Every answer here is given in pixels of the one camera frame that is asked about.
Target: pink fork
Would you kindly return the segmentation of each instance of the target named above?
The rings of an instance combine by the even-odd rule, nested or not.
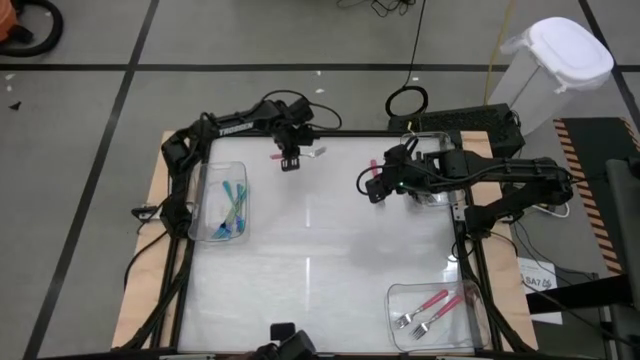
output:
[[[395,321],[396,326],[398,326],[398,329],[402,329],[403,327],[411,324],[411,321],[413,320],[414,316],[416,316],[417,314],[427,310],[428,308],[433,306],[438,301],[446,298],[447,295],[449,295],[449,291],[448,290],[440,290],[440,292],[438,292],[434,297],[432,297],[431,299],[427,300],[427,302],[425,302],[424,304],[420,305],[420,307],[417,308],[416,310],[414,310],[413,312],[406,313],[406,314],[400,316]]]
[[[416,327],[415,330],[411,332],[411,335],[413,335],[413,338],[415,340],[418,340],[421,337],[423,337],[424,334],[426,334],[429,331],[429,327],[434,321],[440,319],[444,314],[451,311],[451,309],[453,309],[454,307],[456,307],[456,305],[461,303],[462,300],[463,299],[460,295],[454,296],[453,299],[449,300],[448,303],[444,304],[444,306],[440,308],[440,310],[438,310],[438,312],[435,315],[433,315],[431,319],[429,319],[429,321],[425,321],[421,323]]]

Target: black floor stripe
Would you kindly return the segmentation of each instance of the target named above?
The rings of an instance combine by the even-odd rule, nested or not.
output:
[[[127,71],[127,64],[0,64],[0,71]]]
[[[225,72],[225,71],[408,71],[409,64],[140,64],[137,71]],[[504,72],[507,65],[494,65],[493,71]],[[486,72],[482,64],[417,64],[413,71]]]
[[[113,134],[115,133],[118,120],[120,119],[120,113],[122,112],[122,108],[127,98],[127,93],[131,86],[131,81],[133,80],[133,75],[135,74],[135,64],[140,60],[144,42],[147,39],[151,22],[153,21],[156,9],[158,8],[158,1],[159,0],[151,0],[149,4],[147,14],[144,18],[144,22],[142,23],[142,28],[140,29],[138,39],[133,48],[133,53],[131,54],[131,59],[129,60],[128,69],[124,74],[120,89],[116,95],[113,108],[111,109],[111,114],[109,115],[109,120],[107,121],[104,133],[102,134],[98,151],[93,160],[91,171],[89,172],[89,177],[84,186],[84,190],[82,191],[73,221],[71,222],[69,233],[67,234],[64,247],[62,248],[62,254],[58,259],[58,264],[56,265],[53,278],[49,284],[47,295],[44,298],[44,302],[42,303],[42,307],[38,313],[38,318],[31,332],[29,343],[25,349],[23,356],[24,360],[36,359],[40,352],[40,347],[44,341],[51,316],[53,315],[56,303],[58,302],[58,297],[60,296],[60,291],[64,285],[64,280],[67,276],[67,271],[69,270],[69,265],[71,264],[71,259],[75,252],[76,245],[78,244],[80,232],[82,231],[82,226],[84,225],[84,221],[87,217],[89,206],[91,205],[91,200],[93,199],[93,194],[95,193],[98,179],[100,178],[100,173],[102,172],[102,168],[104,167],[104,163],[107,158]]]
[[[135,71],[229,72],[229,71],[408,71],[409,64],[136,64]],[[0,71],[126,71],[128,64],[0,64]],[[508,65],[494,65],[505,72]],[[484,64],[416,64],[414,71],[486,72]]]
[[[587,0],[578,0],[580,3],[580,7],[582,8],[582,12],[584,16],[587,18],[587,22],[591,27],[591,31],[593,35],[604,45],[609,52],[611,52],[611,48],[609,48],[609,44],[607,40],[604,38],[604,33],[600,29],[600,25],[596,21],[595,15],[593,15],[593,11],[589,6]],[[613,74],[613,79],[616,81],[616,85],[618,85],[618,90],[620,90],[620,95],[622,95],[622,100],[624,100],[625,105],[627,105],[627,109],[629,110],[629,114],[631,114],[631,119],[636,124],[636,128],[640,129],[640,109],[638,109],[638,104],[635,101],[633,93],[629,90],[629,86],[622,75],[621,67],[618,66],[618,63],[615,61],[614,56],[614,64],[613,69],[611,70],[611,74]]]

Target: yellow cable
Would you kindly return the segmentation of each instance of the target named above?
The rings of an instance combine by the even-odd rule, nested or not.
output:
[[[502,28],[500,29],[500,33],[498,34],[498,41],[496,42],[496,47],[493,48],[493,52],[491,53],[491,59],[489,59],[489,70],[487,71],[487,80],[484,83],[484,105],[487,105],[489,102],[489,84],[491,83],[491,69],[493,68],[493,63],[496,61],[496,56],[498,56],[498,49],[500,49],[500,45],[502,45],[502,37],[504,33],[507,31],[509,27],[509,19],[511,18],[511,14],[513,13],[513,8],[515,7],[516,0],[509,0],[509,4],[507,5],[507,9],[504,11],[504,20],[502,21]]]

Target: gray floor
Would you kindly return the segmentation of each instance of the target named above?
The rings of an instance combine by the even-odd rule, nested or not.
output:
[[[3,64],[116,64],[122,71],[0,71],[0,348],[23,356],[93,165],[124,70],[151,0],[56,0],[65,15],[59,46],[36,59]],[[507,0],[429,0],[416,55],[420,64],[487,64]],[[640,64],[635,0],[589,0],[620,64]],[[141,64],[406,63],[419,7],[378,18],[364,4],[334,1],[160,0]],[[576,0],[519,1],[508,35],[536,20],[564,16],[588,28]],[[44,31],[50,18],[30,11],[27,25]],[[501,56],[500,64],[510,58]],[[417,72],[430,110],[479,105],[484,72]],[[383,104],[404,71],[247,71],[135,73],[80,233],[40,356],[109,349],[122,299],[122,276],[135,246],[132,207],[147,197],[164,130],[189,124],[204,110],[244,109],[264,93],[289,88],[335,108],[345,129],[384,129]],[[500,74],[495,74],[494,84]],[[625,73],[640,96],[640,73]],[[399,99],[397,112],[411,109]],[[22,101],[20,111],[8,106]],[[616,82],[578,96],[558,117],[630,119]],[[318,123],[332,124],[317,112]],[[553,126],[527,137],[522,156],[564,164]],[[579,198],[566,220],[532,214],[523,220],[536,248],[559,265],[606,275]]]

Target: white lid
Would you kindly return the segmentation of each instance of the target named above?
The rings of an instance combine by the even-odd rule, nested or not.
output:
[[[613,68],[609,51],[569,19],[554,17],[538,21],[525,37],[540,64],[567,88],[597,88],[608,79]]]

